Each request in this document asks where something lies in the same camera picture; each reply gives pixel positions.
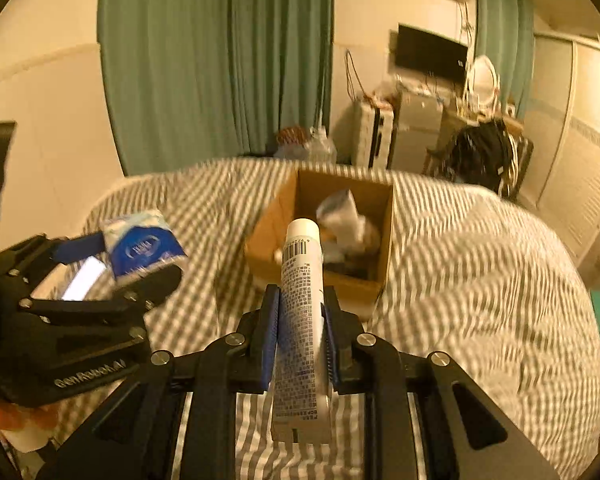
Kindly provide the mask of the white suitcase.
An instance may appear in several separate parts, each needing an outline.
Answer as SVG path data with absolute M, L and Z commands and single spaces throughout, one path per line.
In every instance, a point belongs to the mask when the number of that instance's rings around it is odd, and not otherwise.
M 388 102 L 356 101 L 351 155 L 353 166 L 388 168 L 393 118 L 393 107 Z

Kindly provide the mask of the small grey refrigerator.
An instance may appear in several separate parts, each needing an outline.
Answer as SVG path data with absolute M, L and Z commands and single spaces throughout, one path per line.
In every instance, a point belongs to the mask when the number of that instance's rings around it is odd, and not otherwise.
M 443 105 L 433 96 L 403 91 L 394 115 L 389 168 L 420 174 L 438 140 Z

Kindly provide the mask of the white cream tube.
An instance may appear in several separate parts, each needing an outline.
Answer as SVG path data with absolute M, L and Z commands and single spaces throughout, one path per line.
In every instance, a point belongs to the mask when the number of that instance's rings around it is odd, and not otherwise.
M 282 249 L 273 382 L 276 441 L 314 445 L 330 441 L 323 304 L 320 228 L 310 219 L 297 219 L 288 226 Z

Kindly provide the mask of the clear water jug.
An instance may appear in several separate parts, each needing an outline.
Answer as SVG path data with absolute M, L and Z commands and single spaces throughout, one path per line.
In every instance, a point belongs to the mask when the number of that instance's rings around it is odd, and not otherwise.
M 328 136 L 324 126 L 310 129 L 309 141 L 306 142 L 309 162 L 336 164 L 337 150 L 334 141 Z

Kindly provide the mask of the green curtain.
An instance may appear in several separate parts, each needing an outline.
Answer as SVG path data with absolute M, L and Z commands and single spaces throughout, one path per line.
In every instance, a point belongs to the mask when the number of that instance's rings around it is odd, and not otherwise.
M 503 108 L 514 104 L 524 119 L 531 90 L 534 57 L 532 0 L 476 0 L 475 56 L 490 58 L 500 76 Z
M 334 0 L 98 0 L 107 108 L 129 176 L 271 153 L 329 122 Z

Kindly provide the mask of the white wardrobe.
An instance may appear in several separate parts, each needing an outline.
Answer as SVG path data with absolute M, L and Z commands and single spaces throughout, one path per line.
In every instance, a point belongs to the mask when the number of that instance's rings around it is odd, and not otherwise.
M 600 42 L 534 35 L 524 136 L 533 152 L 518 202 L 581 264 L 600 237 Z

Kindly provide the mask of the checkered bed duvet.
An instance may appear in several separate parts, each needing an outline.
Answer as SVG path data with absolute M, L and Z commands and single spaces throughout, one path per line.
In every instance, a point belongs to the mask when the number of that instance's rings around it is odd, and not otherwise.
M 233 158 L 152 174 L 101 200 L 84 221 L 160 210 L 184 247 L 181 285 L 146 318 L 151 344 L 180 356 L 232 332 L 260 306 L 245 240 L 296 171 Z M 398 350 L 450 356 L 564 479 L 600 438 L 600 334 L 588 290 L 558 236 L 494 193 L 366 170 L 393 188 L 388 280 L 367 322 Z

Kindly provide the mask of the wall-mounted black television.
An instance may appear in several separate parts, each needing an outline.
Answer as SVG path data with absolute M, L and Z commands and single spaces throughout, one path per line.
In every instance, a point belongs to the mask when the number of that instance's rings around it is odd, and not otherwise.
M 427 76 L 464 84 L 468 47 L 459 42 L 400 24 L 394 64 Z

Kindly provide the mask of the brown patterned bag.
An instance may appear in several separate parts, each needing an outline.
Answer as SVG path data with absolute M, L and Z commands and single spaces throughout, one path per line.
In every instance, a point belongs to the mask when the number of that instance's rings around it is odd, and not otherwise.
M 306 144 L 309 142 L 309 133 L 300 126 L 288 127 L 279 130 L 275 135 L 277 150 L 275 157 L 289 160 L 307 160 L 309 152 Z

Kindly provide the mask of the oval white vanity mirror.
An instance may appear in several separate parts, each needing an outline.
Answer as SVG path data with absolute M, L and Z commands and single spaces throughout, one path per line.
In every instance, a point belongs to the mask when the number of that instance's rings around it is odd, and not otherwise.
M 494 115 L 500 102 L 500 76 L 486 55 L 474 59 L 467 72 L 464 101 L 468 108 L 483 116 Z

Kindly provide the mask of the blue tissue pack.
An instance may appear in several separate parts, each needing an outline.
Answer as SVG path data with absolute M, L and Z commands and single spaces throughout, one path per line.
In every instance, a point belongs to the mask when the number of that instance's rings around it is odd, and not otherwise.
M 186 252 L 159 209 L 109 219 L 100 224 L 111 271 L 118 284 L 128 284 L 176 264 Z

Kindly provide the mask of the black clothes pile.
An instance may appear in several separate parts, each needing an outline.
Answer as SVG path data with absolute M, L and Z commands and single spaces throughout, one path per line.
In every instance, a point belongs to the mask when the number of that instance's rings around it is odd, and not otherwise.
M 428 148 L 426 176 L 478 185 L 513 200 L 520 176 L 518 141 L 502 118 L 455 133 L 443 148 Z

